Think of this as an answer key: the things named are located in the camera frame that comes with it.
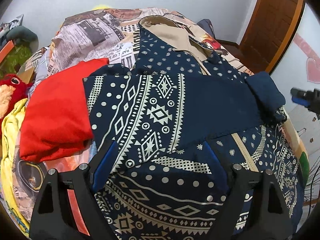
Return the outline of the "navy patterned shirt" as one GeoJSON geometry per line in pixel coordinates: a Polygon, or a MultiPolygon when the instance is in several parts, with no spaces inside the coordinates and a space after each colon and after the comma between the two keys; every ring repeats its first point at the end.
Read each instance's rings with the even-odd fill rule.
{"type": "Polygon", "coordinates": [[[233,164],[273,172],[296,228],[303,178],[271,77],[236,70],[166,17],[138,25],[133,70],[109,64],[84,78],[97,148],[118,145],[97,193],[116,236],[203,239],[227,200],[233,164]]]}

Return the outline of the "grey clothes pile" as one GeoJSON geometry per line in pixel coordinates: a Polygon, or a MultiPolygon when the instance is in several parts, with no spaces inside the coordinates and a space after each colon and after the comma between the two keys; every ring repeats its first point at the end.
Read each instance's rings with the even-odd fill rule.
{"type": "Polygon", "coordinates": [[[39,46],[37,35],[23,25],[23,14],[9,22],[1,23],[1,49],[9,42],[25,44],[34,53],[39,46]]]}

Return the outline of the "newspaper print bed sheet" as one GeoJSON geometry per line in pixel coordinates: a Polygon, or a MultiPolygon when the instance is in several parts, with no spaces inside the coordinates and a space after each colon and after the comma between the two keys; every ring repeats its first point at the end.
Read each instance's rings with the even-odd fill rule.
{"type": "MultiPolygon", "coordinates": [[[[35,77],[25,82],[33,83],[27,90],[28,101],[25,104],[25,111],[33,92],[43,80],[77,65],[81,61],[87,62],[93,59],[107,58],[109,60],[107,65],[121,64],[127,70],[133,70],[138,56],[138,24],[141,19],[148,16],[163,16],[175,21],[178,25],[187,29],[192,38],[221,55],[236,70],[248,75],[255,75],[220,47],[200,26],[178,12],[158,8],[88,11],[67,18],[53,38],[52,46],[47,48],[40,61],[36,63],[35,77]]],[[[292,148],[292,144],[286,136],[288,116],[286,112],[285,114],[286,121],[281,129],[289,147],[299,161],[305,189],[309,175],[308,160],[301,152],[292,148]]],[[[72,171],[82,163],[89,163],[96,155],[98,148],[93,137],[83,150],[70,157],[33,163],[20,158],[20,138],[21,129],[16,140],[16,150],[12,164],[12,182],[18,209],[21,215],[29,222],[30,229],[36,198],[48,171],[52,168],[57,169],[58,172],[72,171]]],[[[9,215],[2,193],[2,186],[1,194],[1,205],[6,209],[6,214],[13,223],[14,228],[21,233],[11,215],[9,215]]],[[[89,234],[76,203],[75,193],[69,190],[68,196],[77,230],[86,235],[89,234]]],[[[25,237],[23,233],[21,234],[24,239],[31,239],[29,236],[25,237]]]]}

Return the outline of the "red folded garment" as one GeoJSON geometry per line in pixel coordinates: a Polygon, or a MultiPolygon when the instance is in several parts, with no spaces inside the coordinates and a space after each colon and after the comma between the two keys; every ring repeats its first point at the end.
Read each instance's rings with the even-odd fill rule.
{"type": "Polygon", "coordinates": [[[81,61],[51,75],[33,92],[21,126],[20,158],[33,163],[70,157],[92,140],[83,78],[109,63],[81,61]]]}

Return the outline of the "red plush toy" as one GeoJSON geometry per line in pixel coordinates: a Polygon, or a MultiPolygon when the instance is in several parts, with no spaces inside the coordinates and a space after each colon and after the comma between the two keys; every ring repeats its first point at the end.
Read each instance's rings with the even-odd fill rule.
{"type": "Polygon", "coordinates": [[[32,82],[24,83],[15,74],[7,74],[1,79],[1,124],[4,118],[14,109],[15,103],[27,98],[27,90],[32,84],[32,82]]]}

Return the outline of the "yellow curved pillow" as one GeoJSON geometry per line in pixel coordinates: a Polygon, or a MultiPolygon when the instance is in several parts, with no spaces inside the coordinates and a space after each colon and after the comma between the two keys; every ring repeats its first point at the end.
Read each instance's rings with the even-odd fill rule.
{"type": "Polygon", "coordinates": [[[92,10],[104,10],[104,9],[111,9],[111,7],[105,4],[99,4],[99,5],[96,5],[92,10]]]}

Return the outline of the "brown wooden door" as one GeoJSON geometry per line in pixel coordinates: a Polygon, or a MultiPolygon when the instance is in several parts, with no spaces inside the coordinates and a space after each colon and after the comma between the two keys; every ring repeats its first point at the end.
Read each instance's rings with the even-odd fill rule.
{"type": "Polygon", "coordinates": [[[300,23],[304,0],[257,0],[240,43],[244,65],[254,73],[272,72],[300,23]]]}

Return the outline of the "orange box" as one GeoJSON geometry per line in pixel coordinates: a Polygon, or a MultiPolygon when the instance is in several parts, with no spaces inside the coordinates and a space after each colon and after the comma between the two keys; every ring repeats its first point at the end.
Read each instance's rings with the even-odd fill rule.
{"type": "Polygon", "coordinates": [[[5,59],[5,57],[12,51],[14,48],[14,42],[10,40],[0,51],[0,63],[5,59]]]}

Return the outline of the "yellow printed garment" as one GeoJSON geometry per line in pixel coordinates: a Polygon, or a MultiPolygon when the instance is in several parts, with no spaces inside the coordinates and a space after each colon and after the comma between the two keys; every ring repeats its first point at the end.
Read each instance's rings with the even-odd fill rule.
{"type": "Polygon", "coordinates": [[[5,205],[13,221],[25,237],[29,236],[29,222],[21,215],[13,190],[12,164],[16,150],[16,140],[25,116],[27,98],[15,103],[13,110],[7,114],[1,124],[2,158],[1,158],[1,186],[5,205]]]}

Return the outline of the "grey bag on floor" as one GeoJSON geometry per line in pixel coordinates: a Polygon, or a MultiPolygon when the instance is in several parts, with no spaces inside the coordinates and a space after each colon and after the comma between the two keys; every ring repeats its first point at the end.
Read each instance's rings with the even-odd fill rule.
{"type": "Polygon", "coordinates": [[[215,38],[214,28],[209,19],[202,19],[197,23],[204,31],[206,31],[211,37],[215,38]]]}

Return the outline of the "green covered side table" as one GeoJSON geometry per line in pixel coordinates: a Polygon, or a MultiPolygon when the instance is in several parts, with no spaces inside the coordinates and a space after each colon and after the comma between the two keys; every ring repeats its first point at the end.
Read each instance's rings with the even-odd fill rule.
{"type": "Polygon", "coordinates": [[[14,46],[1,62],[1,78],[7,74],[17,74],[20,67],[31,57],[31,49],[25,44],[14,46]]]}

